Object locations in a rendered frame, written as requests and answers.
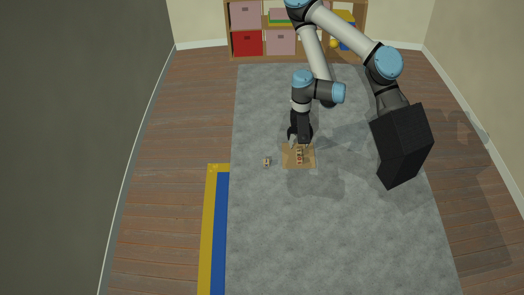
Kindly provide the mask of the tan mat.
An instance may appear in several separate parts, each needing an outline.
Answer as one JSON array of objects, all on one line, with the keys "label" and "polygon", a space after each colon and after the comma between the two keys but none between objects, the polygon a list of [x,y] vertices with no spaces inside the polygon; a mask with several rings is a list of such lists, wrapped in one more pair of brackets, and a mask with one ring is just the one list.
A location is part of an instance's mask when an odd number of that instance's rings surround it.
[{"label": "tan mat", "polygon": [[[302,150],[303,164],[296,164],[295,149]],[[316,168],[316,160],[314,157],[313,143],[305,147],[305,144],[294,143],[293,149],[290,149],[289,143],[282,143],[282,169],[300,169],[300,168]]]}]

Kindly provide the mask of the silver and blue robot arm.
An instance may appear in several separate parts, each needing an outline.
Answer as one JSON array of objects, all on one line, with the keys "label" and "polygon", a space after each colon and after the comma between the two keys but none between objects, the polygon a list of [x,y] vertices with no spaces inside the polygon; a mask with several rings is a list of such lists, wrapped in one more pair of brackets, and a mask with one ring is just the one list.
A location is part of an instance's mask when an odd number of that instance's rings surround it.
[{"label": "silver and blue robot arm", "polygon": [[[322,0],[283,2],[296,35],[300,36],[303,43],[311,69],[311,72],[300,69],[292,75],[290,102],[295,111],[309,111],[312,99],[319,100],[326,109],[332,109],[337,103],[343,103],[346,97],[346,85],[332,79],[316,32],[317,26],[362,59],[365,75],[376,99],[378,117],[410,106],[396,82],[404,69],[404,59],[397,49],[380,41],[372,41],[345,19],[326,8]],[[309,114],[296,115],[296,128],[298,143],[309,144]]]}]

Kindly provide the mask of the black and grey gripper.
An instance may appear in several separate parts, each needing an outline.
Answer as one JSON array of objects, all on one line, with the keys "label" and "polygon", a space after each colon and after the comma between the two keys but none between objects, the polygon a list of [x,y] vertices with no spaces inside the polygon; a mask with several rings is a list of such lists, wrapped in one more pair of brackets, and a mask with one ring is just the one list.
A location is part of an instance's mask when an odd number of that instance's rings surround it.
[{"label": "black and grey gripper", "polygon": [[[297,112],[293,108],[291,108],[291,109],[292,109],[292,110],[290,110],[291,126],[287,129],[287,138],[288,138],[290,149],[293,148],[294,139],[296,138],[296,134],[297,134],[296,115],[304,116],[304,115],[307,115],[310,112],[310,109],[307,112]],[[310,124],[309,124],[309,132],[310,132],[310,138],[312,140],[313,129],[312,129],[312,126]]]}]

